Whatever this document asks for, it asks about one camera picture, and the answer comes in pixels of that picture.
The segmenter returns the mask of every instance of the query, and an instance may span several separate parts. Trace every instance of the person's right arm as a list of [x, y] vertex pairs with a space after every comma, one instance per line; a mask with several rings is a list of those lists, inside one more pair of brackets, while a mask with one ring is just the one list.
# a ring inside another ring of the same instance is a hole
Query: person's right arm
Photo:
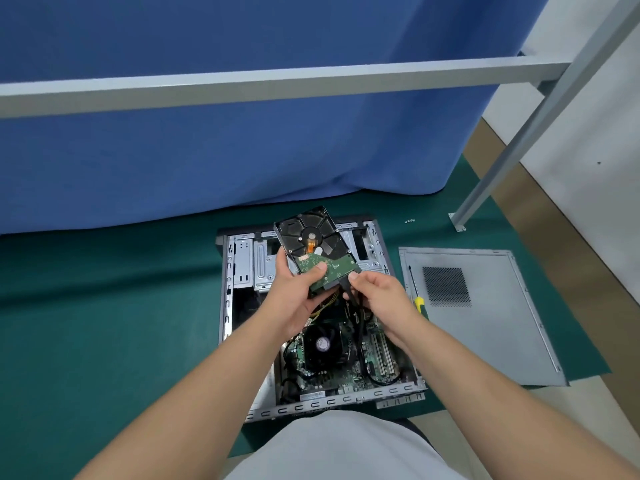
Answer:
[[425, 320], [395, 278], [365, 271], [349, 281], [411, 357], [494, 480], [640, 479], [633, 465], [587, 430]]

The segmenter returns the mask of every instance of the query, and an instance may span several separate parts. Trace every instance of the person's left hand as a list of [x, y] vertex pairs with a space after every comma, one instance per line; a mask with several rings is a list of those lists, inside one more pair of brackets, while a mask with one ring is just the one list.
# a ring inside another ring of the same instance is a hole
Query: person's left hand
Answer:
[[276, 277], [260, 311], [282, 327], [283, 342], [299, 334], [309, 315], [336, 291], [334, 288], [308, 298], [309, 286], [321, 279], [325, 273], [326, 263], [321, 262], [306, 273], [293, 275], [287, 265], [284, 249], [278, 250]]

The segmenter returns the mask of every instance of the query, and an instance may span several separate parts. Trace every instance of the screwdriver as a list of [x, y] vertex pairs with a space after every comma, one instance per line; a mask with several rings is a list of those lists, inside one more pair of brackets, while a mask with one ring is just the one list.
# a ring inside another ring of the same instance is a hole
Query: screwdriver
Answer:
[[418, 288], [415, 285], [415, 280], [413, 279], [413, 272], [411, 271], [411, 266], [409, 266], [409, 275], [411, 276], [411, 281], [413, 283], [413, 289], [415, 290], [415, 299], [413, 300], [413, 304], [416, 309], [420, 312], [420, 314], [425, 317], [427, 320], [429, 316], [427, 315], [427, 309], [424, 307], [424, 299], [418, 293]]

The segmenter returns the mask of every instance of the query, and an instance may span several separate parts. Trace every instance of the forearm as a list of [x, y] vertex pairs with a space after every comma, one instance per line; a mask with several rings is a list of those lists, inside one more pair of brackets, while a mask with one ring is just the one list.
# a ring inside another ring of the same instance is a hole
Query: forearm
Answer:
[[495, 480], [638, 478], [585, 429], [416, 313], [401, 339]]
[[279, 333], [258, 311], [77, 478], [216, 478], [282, 345]]

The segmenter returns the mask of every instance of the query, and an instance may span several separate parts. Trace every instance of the blue fabric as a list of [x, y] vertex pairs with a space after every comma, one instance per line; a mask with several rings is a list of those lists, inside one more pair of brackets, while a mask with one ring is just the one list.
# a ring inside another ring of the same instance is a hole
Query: blue fabric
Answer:
[[[516, 55], [547, 0], [3, 0], [0, 82]], [[447, 182], [494, 87], [0, 121], [0, 233]]]

